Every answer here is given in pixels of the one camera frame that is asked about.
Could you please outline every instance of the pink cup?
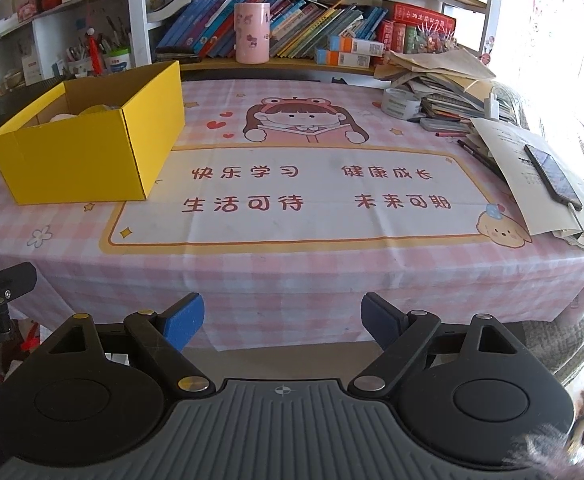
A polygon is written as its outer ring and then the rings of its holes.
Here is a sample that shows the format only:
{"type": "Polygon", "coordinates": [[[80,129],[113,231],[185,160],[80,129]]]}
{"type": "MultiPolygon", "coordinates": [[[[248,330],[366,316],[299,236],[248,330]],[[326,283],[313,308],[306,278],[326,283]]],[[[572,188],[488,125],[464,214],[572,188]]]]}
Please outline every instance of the pink cup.
{"type": "Polygon", "coordinates": [[[258,64],[270,60],[270,4],[234,6],[236,60],[258,64]]]}

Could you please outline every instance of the tablecloth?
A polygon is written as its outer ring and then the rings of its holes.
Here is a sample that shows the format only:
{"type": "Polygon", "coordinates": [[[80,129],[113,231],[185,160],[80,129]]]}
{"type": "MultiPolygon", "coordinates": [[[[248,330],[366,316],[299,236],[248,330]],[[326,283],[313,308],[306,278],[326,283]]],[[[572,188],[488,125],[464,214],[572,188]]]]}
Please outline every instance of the tablecloth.
{"type": "Polygon", "coordinates": [[[17,206],[0,177],[0,268],[39,272],[15,316],[119,322],[195,291],[192,344],[223,350],[370,339],[369,291],[444,322],[582,313],[584,251],[530,238],[505,184],[455,138],[385,115],[381,90],[182,90],[186,126],[146,202],[17,206]]]}

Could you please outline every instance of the silver bolt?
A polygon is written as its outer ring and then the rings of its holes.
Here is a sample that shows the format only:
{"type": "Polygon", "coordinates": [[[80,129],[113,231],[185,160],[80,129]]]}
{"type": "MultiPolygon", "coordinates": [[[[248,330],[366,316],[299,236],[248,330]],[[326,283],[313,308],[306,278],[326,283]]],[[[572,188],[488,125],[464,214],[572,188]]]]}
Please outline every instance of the silver bolt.
{"type": "Polygon", "coordinates": [[[362,375],[354,379],[354,385],[362,392],[377,392],[386,387],[386,382],[374,375],[362,375]]]}
{"type": "Polygon", "coordinates": [[[179,381],[179,388],[184,392],[202,392],[210,387],[210,381],[205,377],[191,376],[184,377],[179,381]]]}

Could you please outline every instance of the gray ribbed surface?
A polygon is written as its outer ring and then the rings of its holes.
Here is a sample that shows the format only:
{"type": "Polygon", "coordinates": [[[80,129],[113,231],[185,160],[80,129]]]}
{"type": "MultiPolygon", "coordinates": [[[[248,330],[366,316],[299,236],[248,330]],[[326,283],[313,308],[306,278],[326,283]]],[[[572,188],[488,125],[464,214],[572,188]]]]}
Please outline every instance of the gray ribbed surface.
{"type": "Polygon", "coordinates": [[[293,479],[542,476],[530,470],[482,472],[448,464],[416,446],[386,405],[352,399],[335,380],[228,381],[211,399],[179,402],[152,440],[121,458],[78,469],[11,459],[0,469],[0,480],[293,479]],[[281,395],[284,385],[291,391],[281,395]]]}

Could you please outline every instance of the yellow cardboard box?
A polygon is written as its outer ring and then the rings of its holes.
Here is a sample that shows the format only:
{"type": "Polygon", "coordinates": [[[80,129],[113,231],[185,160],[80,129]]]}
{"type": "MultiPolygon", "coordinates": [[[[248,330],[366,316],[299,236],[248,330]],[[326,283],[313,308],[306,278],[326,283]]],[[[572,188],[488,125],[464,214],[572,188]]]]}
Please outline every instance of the yellow cardboard box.
{"type": "Polygon", "coordinates": [[[17,203],[145,200],[185,115],[178,62],[65,81],[0,128],[0,171],[17,203]],[[94,105],[119,109],[78,115],[94,105]]]}

